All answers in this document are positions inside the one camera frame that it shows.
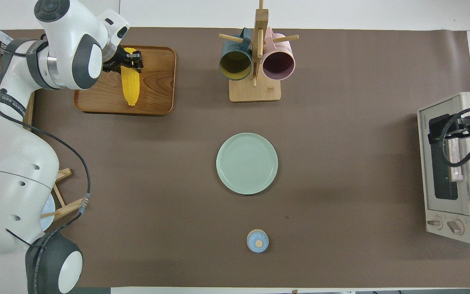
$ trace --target pink mug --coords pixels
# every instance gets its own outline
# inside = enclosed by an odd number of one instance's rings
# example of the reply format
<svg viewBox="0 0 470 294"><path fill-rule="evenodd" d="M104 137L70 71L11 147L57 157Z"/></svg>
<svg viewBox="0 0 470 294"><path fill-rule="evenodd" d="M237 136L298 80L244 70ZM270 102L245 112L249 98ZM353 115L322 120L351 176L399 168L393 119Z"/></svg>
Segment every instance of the pink mug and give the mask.
<svg viewBox="0 0 470 294"><path fill-rule="evenodd" d="M273 43L273 39L281 37L285 36L273 33L270 27L266 29L266 43L262 49L262 71L271 80L284 80L295 70L295 58L289 41Z"/></svg>

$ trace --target gray joint cap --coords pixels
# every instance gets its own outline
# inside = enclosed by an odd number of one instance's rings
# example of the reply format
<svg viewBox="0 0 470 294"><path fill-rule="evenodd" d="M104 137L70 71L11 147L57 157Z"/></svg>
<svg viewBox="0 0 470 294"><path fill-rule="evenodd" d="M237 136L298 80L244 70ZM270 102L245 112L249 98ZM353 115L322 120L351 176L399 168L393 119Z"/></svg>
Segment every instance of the gray joint cap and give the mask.
<svg viewBox="0 0 470 294"><path fill-rule="evenodd" d="M41 22L55 22L70 8L70 0L39 0L34 6L35 17Z"/></svg>

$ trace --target mug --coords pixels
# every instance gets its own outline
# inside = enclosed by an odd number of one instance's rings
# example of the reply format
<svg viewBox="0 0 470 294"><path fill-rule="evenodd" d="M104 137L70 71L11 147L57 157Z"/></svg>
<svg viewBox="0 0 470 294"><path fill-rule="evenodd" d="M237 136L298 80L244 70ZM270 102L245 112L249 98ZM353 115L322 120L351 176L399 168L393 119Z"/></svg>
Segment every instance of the mug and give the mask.
<svg viewBox="0 0 470 294"><path fill-rule="evenodd" d="M281 37L285 36L273 33L270 27L266 29L266 43L262 49L262 71L271 80L284 80L295 70L295 58L289 41L273 43L273 39Z"/></svg>
<svg viewBox="0 0 470 294"><path fill-rule="evenodd" d="M251 64L251 31L244 28L239 36L242 43L235 41L224 41L222 53L220 54L219 70L229 80L242 80L246 78L252 69Z"/></svg>

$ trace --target yellow corn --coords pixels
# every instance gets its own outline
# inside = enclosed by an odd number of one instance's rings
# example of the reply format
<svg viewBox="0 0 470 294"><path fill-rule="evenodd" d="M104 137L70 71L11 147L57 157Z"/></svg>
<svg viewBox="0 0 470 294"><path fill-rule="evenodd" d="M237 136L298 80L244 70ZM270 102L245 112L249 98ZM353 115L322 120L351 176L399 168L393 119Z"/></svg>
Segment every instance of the yellow corn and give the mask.
<svg viewBox="0 0 470 294"><path fill-rule="evenodd" d="M134 48L125 48L128 53L133 53ZM123 83L123 95L129 106L134 106L139 99L140 80L139 73L128 67L121 68L121 82Z"/></svg>

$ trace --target mug rack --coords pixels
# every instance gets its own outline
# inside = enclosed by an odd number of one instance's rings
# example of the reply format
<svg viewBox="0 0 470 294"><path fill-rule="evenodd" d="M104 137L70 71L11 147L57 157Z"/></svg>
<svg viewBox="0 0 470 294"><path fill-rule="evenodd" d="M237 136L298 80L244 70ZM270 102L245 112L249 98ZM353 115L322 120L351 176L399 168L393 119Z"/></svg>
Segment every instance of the mug rack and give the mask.
<svg viewBox="0 0 470 294"><path fill-rule="evenodd" d="M229 93L231 102L264 102L277 101L281 97L280 81L271 80L262 71L262 56L265 45L264 34L268 26L269 11L264 9L264 0L259 0L259 8L255 12L255 25L251 38L252 73L244 80L230 80ZM243 39L219 34L219 38L242 43ZM299 35L273 39L273 43L298 40Z"/></svg>

